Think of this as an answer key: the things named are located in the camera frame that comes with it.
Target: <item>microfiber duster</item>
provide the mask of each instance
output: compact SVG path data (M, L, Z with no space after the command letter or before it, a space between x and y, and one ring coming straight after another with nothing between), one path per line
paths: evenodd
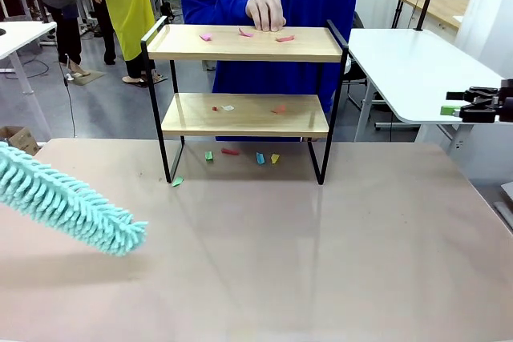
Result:
M126 255L140 246L147 222L109 204L87 184L0 143L0 203L100 251Z

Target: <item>orange paper scrap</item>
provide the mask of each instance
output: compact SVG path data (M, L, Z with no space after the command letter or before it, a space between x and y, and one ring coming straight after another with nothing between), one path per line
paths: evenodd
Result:
M294 40L296 37L294 35L285 36L284 38L276 38L277 42L290 42L291 40Z
M250 34L249 32L244 32L240 27L239 27L239 35L241 36L245 36L247 38L251 38L254 34Z
M283 114L285 112L285 105L282 104L278 107L276 107L274 110L273 110L273 113L275 114Z

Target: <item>green paper scrap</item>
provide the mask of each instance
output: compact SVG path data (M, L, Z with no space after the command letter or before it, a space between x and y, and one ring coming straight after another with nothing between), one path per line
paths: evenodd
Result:
M264 154L257 152L256 153L256 161L258 162L258 164L264 164L265 163Z
M460 106L442 106L442 109L440 110L440 115L454 116L454 113L460 108Z
M182 184L183 181L184 181L184 177L183 176L177 176L175 178L175 180L173 180L173 183L171 183L171 187L177 187L180 184Z

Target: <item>finger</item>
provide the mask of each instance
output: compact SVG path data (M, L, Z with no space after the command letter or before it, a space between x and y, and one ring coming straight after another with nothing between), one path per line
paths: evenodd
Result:
M262 31L269 31L269 7L265 0L255 0L262 22Z
M271 31L281 30L283 27L283 8L281 0L270 0Z
M262 24L260 21L260 15L258 13L257 4L255 3L254 0L248 0L247 7L248 7L249 14L251 15L251 19L253 19L253 22L255 23L255 28L257 30L261 30Z

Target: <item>yellow skirt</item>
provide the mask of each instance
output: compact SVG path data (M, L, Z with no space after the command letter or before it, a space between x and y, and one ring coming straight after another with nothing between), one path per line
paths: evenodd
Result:
M141 53L141 38L155 24L150 0L105 0L126 61Z

